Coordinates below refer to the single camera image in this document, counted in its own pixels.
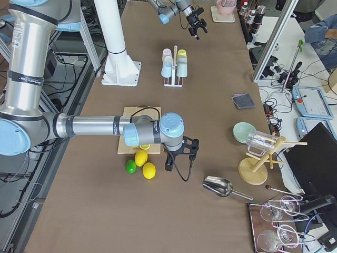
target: green clamp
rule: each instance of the green clamp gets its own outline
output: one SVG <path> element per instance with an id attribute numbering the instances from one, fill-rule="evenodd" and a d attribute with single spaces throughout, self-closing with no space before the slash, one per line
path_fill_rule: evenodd
<path id="1" fill-rule="evenodd" d="M 300 51 L 302 51 L 302 45 L 303 45 L 303 40 L 299 40 L 297 47 L 300 48 Z"/>

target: brown table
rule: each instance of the brown table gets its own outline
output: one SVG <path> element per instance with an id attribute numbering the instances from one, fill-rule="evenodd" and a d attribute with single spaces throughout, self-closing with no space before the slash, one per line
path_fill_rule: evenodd
<path id="1" fill-rule="evenodd" d="M 225 177 L 234 189 L 266 201 L 275 192 L 252 186 L 238 173 L 247 147 L 232 134 L 240 121 L 267 132 L 258 88 L 238 16 L 233 24 L 214 23 L 202 5 L 209 33 L 200 40 L 182 30 L 179 18 L 167 25 L 145 2 L 127 3 L 122 16 L 128 54 L 142 61 L 137 87 L 102 86 L 96 80 L 82 115 L 120 115 L 123 107 L 147 104 L 177 112 L 185 135 L 200 140 L 189 182 L 164 169 L 166 155 L 150 155 L 157 167 L 152 180 L 141 169 L 133 175 L 117 155 L 118 138 L 71 140 L 25 252 L 252 252 L 246 200 L 220 198 L 202 187 L 206 176 Z M 163 86 L 162 50 L 187 51 L 189 76 L 183 88 Z M 255 109 L 238 110 L 230 97 L 249 92 Z M 187 175 L 187 157 L 178 165 Z M 283 188 L 279 169 L 269 170 L 268 184 Z"/>

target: green lime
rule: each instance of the green lime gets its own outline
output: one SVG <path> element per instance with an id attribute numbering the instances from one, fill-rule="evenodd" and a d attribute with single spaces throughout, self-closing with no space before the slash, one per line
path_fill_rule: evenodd
<path id="1" fill-rule="evenodd" d="M 134 160 L 128 160 L 128 162 L 126 163 L 126 171 L 127 173 L 134 173 L 137 169 L 137 165 L 135 163 Z"/>

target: pink bowl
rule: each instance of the pink bowl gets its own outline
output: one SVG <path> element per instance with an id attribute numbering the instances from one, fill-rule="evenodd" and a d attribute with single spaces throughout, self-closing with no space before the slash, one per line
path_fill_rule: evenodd
<path id="1" fill-rule="evenodd" d="M 223 3 L 224 0 L 216 0 L 216 8 L 217 11 L 221 15 L 228 15 L 233 12 L 233 10 L 236 7 L 236 0 L 227 0 L 225 7 L 222 7 L 221 4 Z"/>

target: blue shirt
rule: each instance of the blue shirt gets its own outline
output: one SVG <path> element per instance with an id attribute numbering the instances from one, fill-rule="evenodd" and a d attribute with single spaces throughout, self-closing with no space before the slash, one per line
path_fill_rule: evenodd
<path id="1" fill-rule="evenodd" d="M 311 43 L 327 70 L 337 67 L 337 40 L 325 38 L 329 29 L 337 29 L 337 14 L 311 26 L 305 32 L 305 42 Z"/>

